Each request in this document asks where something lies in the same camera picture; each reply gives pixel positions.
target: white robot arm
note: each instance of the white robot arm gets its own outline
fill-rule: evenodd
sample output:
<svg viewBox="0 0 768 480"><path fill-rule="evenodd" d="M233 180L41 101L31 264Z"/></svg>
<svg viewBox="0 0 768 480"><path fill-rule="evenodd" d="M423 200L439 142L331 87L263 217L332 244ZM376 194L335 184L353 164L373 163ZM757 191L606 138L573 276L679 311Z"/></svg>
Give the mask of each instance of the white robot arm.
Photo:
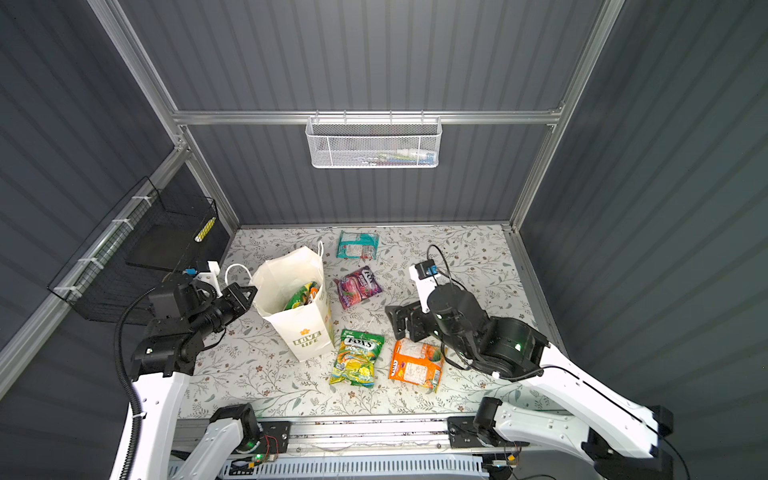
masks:
<svg viewBox="0 0 768 480"><path fill-rule="evenodd" d="M468 291L450 283L427 260L409 268L419 301L387 306L397 339L433 336L463 360L453 366L521 382L572 415L534 412L485 398L475 417L483 442L548 445L594 464L605 478L671 479L672 459L659 447L671 433L672 414L620 396L576 366L519 319L489 316Z"/></svg>
<svg viewBox="0 0 768 480"><path fill-rule="evenodd" d="M232 283L221 290L218 264L210 272L192 269L174 274L130 306L116 330L118 377L130 405L111 480L167 477L168 456L181 400L190 383L197 354L208 349L203 338L223 332L251 306L256 287ZM138 302L148 296L155 319L131 356L130 375L122 361L121 330ZM233 451L251 453L262 432L249 404L218 409L203 439L174 478L215 478Z"/></svg>

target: white wire basket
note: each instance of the white wire basket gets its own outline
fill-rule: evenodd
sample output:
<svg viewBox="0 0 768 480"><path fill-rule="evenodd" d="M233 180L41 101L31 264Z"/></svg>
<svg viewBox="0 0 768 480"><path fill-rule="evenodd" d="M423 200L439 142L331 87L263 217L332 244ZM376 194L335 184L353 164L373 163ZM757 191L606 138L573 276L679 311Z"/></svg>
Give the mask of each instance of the white wire basket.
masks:
<svg viewBox="0 0 768 480"><path fill-rule="evenodd" d="M388 124L306 122L316 168L434 168L441 136L439 118Z"/></svg>

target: white paper bag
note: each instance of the white paper bag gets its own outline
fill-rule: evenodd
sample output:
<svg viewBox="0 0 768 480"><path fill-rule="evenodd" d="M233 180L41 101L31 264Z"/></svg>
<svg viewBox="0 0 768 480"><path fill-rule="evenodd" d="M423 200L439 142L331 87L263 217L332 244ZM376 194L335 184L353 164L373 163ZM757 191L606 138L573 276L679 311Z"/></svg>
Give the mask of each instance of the white paper bag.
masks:
<svg viewBox="0 0 768 480"><path fill-rule="evenodd" d="M250 284L259 289L253 301L257 312L272 323L300 362L333 351L322 242L318 242L318 250L319 253L315 253L301 247L284 257L267 260L250 280ZM290 297L309 282L320 285L315 300L309 305L283 310Z"/></svg>

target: black wire basket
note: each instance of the black wire basket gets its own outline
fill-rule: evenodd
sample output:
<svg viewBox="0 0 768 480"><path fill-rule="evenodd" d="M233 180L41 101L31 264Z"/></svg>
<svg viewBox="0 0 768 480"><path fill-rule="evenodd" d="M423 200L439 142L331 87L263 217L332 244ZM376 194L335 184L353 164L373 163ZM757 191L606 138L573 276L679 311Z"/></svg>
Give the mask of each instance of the black wire basket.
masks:
<svg viewBox="0 0 768 480"><path fill-rule="evenodd" d="M152 190L126 218L112 222L112 233L92 255L79 258L86 240L48 284L83 318L98 322L117 322L131 302L172 273L220 261L229 243L215 200L198 195ZM152 318L145 298L126 323L147 325Z"/></svg>

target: purple candy bag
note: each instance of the purple candy bag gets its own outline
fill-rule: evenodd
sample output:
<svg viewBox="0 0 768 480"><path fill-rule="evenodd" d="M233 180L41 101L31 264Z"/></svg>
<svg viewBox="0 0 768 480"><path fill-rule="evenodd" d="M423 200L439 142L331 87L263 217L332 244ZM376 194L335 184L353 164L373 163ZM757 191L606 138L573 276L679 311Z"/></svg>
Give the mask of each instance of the purple candy bag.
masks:
<svg viewBox="0 0 768 480"><path fill-rule="evenodd" d="M382 287L367 265L334 282L339 289L339 301L344 310L382 292Z"/></svg>

